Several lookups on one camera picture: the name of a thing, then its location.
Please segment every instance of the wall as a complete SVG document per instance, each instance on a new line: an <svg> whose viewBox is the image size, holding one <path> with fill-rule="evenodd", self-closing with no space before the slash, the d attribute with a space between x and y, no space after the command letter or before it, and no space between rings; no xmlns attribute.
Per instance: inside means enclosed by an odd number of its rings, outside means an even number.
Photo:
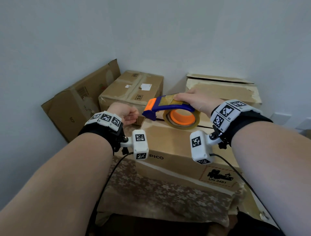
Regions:
<svg viewBox="0 0 311 236"><path fill-rule="evenodd" d="M309 0L109 0L121 70L164 75L164 93L201 73L254 81L267 116L311 116Z"/></svg>
<svg viewBox="0 0 311 236"><path fill-rule="evenodd" d="M65 140L40 105L115 59L105 1L0 3L0 209Z"/></svg>

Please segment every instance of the forearm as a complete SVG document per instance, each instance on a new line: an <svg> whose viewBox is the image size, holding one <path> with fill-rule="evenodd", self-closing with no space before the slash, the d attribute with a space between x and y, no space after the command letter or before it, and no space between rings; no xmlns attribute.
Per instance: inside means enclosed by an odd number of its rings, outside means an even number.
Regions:
<svg viewBox="0 0 311 236"><path fill-rule="evenodd" d="M273 123L255 122L235 134L232 150L285 234L306 234L311 218L311 140Z"/></svg>
<svg viewBox="0 0 311 236"><path fill-rule="evenodd" d="M39 168L2 210L1 234L84 235L111 159L112 148L104 138L78 136Z"/></svg>

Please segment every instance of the closed cardboard box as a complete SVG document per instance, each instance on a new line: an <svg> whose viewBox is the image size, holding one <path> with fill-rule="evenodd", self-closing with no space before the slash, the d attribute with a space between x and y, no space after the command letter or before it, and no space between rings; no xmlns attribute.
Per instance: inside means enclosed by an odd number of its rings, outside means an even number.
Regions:
<svg viewBox="0 0 311 236"><path fill-rule="evenodd" d="M150 99L162 95L163 79L161 75L127 70L98 97L100 109L106 111L112 103L121 102L143 113ZM141 125L143 120L140 116L136 124Z"/></svg>
<svg viewBox="0 0 311 236"><path fill-rule="evenodd" d="M149 145L149 157L145 163L233 192L240 188L242 180L222 159L215 157L215 162L201 165L191 158L190 133L203 130L209 134L213 129L195 127L191 130L178 130L164 121L149 119L145 119L141 129L145 130ZM231 147L219 149L218 145L214 145L213 152L224 157L241 173Z"/></svg>
<svg viewBox="0 0 311 236"><path fill-rule="evenodd" d="M119 76L115 59L41 105L67 142L76 138L85 122L100 111L98 96Z"/></svg>
<svg viewBox="0 0 311 236"><path fill-rule="evenodd" d="M208 96L223 100L238 99L250 106L260 108L262 102L257 87L245 79L211 75L188 74L186 91L197 88ZM210 119L204 113L200 115L200 124L212 127Z"/></svg>

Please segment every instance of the orange plastic core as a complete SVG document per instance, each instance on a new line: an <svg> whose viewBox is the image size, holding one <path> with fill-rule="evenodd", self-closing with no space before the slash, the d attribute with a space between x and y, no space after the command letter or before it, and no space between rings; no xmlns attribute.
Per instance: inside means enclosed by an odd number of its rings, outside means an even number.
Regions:
<svg viewBox="0 0 311 236"><path fill-rule="evenodd" d="M193 114L185 116L179 114L176 110L172 110L169 115L172 121L178 125L192 125L195 122L195 117Z"/></svg>

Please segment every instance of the black cable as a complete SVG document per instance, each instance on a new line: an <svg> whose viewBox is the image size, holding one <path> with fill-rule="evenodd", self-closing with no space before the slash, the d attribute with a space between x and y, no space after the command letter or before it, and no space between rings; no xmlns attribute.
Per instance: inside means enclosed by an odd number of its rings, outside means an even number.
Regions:
<svg viewBox="0 0 311 236"><path fill-rule="evenodd" d="M108 177L108 179L107 179L107 181L106 181L106 183L105 183L105 185L104 185L104 187L103 187L103 190L101 191L101 193L100 193L100 195L99 195L99 198L98 198L98 200L97 200L97 202L96 202L96 204L95 204L95 206L94 206L94 209L93 209L93 211L92 211L92 214L91 214L91 217L90 217L90 221L89 221L89 224L88 224L87 229L86 229L86 234L85 234L86 236L87 236L88 233L89 233L89 230L90 230L91 225L92 225L93 223L95 223L96 216L97 216L97 207L98 207L99 201L100 201L100 199L101 199L101 197L102 197L102 195L103 195L103 193L104 193L104 191L105 191L105 188L107 187L107 184L108 184L108 182L109 182L109 180L110 180L112 174L114 173L115 169L118 167L118 165L120 164L120 162L121 162L124 158L126 158L128 155L131 155L131 154L133 154L133 152L124 155L124 156L119 160L119 162L115 165L114 169L113 169L112 172L110 173L110 175L109 175L109 177Z"/></svg>
<svg viewBox="0 0 311 236"><path fill-rule="evenodd" d="M275 224L279 227L279 225L277 224L277 222L275 221L275 219L273 218L273 216L271 215L271 213L268 211L268 209L266 208L266 206L263 204L263 202L260 200L260 198L258 197L258 195L255 193L255 191L253 190L253 188L250 186L250 184L243 178L243 176L226 160L224 159L222 156L217 155L215 153L211 153L210 156L217 156L219 158L221 158L223 161L225 161L233 170L235 173L237 173L238 176L240 176L240 178L245 182L245 184L247 185L247 187L249 187L249 189L255 194L255 196L258 198L258 200L261 202L261 204L263 205L263 207L267 210L267 212L269 213L269 215L271 216L272 220L274 220Z"/></svg>

